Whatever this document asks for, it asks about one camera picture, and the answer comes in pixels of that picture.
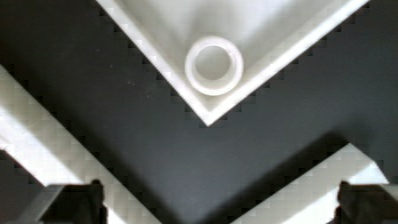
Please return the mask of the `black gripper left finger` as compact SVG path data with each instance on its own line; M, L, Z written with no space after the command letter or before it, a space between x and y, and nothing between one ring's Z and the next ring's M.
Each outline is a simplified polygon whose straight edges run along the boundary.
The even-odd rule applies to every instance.
M99 180L85 185L65 185L40 215L44 224L108 224Z

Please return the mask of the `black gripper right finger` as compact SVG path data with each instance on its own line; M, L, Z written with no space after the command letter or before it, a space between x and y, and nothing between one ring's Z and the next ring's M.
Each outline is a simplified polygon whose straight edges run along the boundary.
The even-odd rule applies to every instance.
M398 224L398 184L339 183L332 224Z

